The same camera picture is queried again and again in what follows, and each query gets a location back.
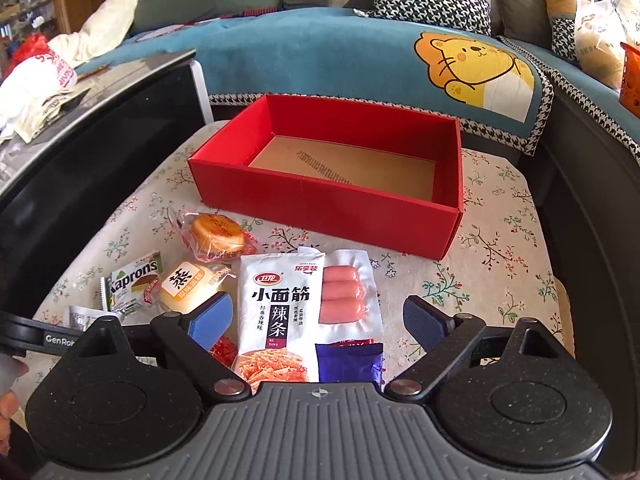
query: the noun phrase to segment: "red box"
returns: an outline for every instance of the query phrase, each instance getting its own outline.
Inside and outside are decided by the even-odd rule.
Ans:
[[[263,96],[189,165],[206,205],[434,260],[464,211],[458,120],[404,108]]]

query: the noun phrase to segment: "houndstooth trim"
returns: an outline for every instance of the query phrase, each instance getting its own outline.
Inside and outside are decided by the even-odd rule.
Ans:
[[[632,155],[636,158],[636,162],[640,164],[640,145],[629,136],[629,134],[620,127],[620,125],[614,121],[609,115],[602,110],[596,103],[594,103],[591,99],[589,99],[582,91],[574,86],[559,70],[550,67],[541,59],[538,59],[534,54],[528,52],[527,50],[517,46],[516,44],[509,41],[507,38],[503,36],[498,36],[500,41],[502,41],[507,46],[511,47],[513,50],[518,51],[523,56],[527,57],[533,65],[538,65],[541,70],[543,70],[551,80],[556,83],[562,91],[564,91],[569,97],[571,97],[576,103],[580,105],[580,107],[587,112],[604,130],[609,132],[616,140],[621,142],[624,146],[626,146],[629,150],[631,150]]]
[[[575,20],[555,18],[551,23],[551,51],[571,63],[578,62],[575,55]]]
[[[434,112],[433,110],[426,110],[424,108],[417,108],[413,106],[405,106],[398,105],[395,103],[384,103],[381,101],[372,101],[369,99],[356,99],[352,97],[332,97],[325,95],[309,95],[309,94],[272,94],[272,95],[291,95],[291,96],[300,96],[300,97],[321,97],[324,99],[342,99],[345,101],[356,101],[359,103],[371,103],[377,105],[386,105],[393,106],[395,108],[404,108],[405,110],[416,110],[419,112],[428,112],[430,114],[438,115],[441,117],[448,117],[451,119],[458,119],[460,121],[460,127],[463,132],[476,135],[479,137],[484,137],[485,139],[495,140],[496,142],[500,142],[501,144],[505,144],[507,146],[511,146],[516,150],[519,150],[526,155],[533,155],[533,152],[536,149],[536,144],[538,143],[538,139],[542,134],[542,130],[545,127],[546,118],[548,118],[549,112],[551,111],[551,101],[553,100],[553,88],[549,81],[546,79],[545,75],[542,74],[541,78],[543,85],[548,87],[548,92],[550,92],[550,96],[546,98],[548,104],[545,105],[545,110],[543,111],[543,106],[540,106],[540,110],[538,111],[539,119],[536,120],[536,124],[534,126],[534,132],[527,139],[523,139],[522,137],[518,137],[498,128],[494,128],[492,126],[488,126],[487,124],[478,123],[476,121],[472,121],[470,119],[462,119],[459,117],[454,117],[449,114],[443,114],[440,112]],[[223,106],[248,106],[253,103],[256,99],[262,97],[264,94],[212,94],[209,96],[209,103],[212,106],[215,105],[223,105]]]
[[[374,18],[425,23],[491,35],[487,0],[373,0]]]

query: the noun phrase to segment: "floral tablecloth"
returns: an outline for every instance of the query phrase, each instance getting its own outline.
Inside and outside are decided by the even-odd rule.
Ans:
[[[167,219],[169,206],[200,203],[186,159],[224,123],[205,126],[114,211],[69,266],[40,306],[35,319],[67,324],[70,304],[100,308],[98,279],[160,249],[165,265],[183,254],[179,236]],[[540,319],[562,337],[558,296],[545,242],[524,177],[505,159],[463,150],[465,215],[441,262],[397,253],[349,240],[226,213],[255,238],[265,252],[287,252],[299,245],[323,251],[362,248],[368,251],[380,296],[385,330],[385,371],[389,380],[422,355],[402,324],[402,303],[418,294],[447,314],[472,312],[487,324],[513,325],[520,316]],[[411,225],[416,236],[421,225]],[[146,320],[154,314],[146,313]],[[138,313],[126,324],[145,320]],[[56,362],[28,354],[30,372],[14,387],[22,403]]]

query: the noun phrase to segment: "orange plastic container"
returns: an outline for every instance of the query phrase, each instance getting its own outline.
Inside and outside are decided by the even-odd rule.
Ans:
[[[620,46],[626,52],[620,104],[640,119],[640,51],[626,43]]]

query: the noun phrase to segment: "purple package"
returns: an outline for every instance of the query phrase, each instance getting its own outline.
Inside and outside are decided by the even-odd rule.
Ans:
[[[316,345],[321,383],[382,381],[382,343],[360,346]]]

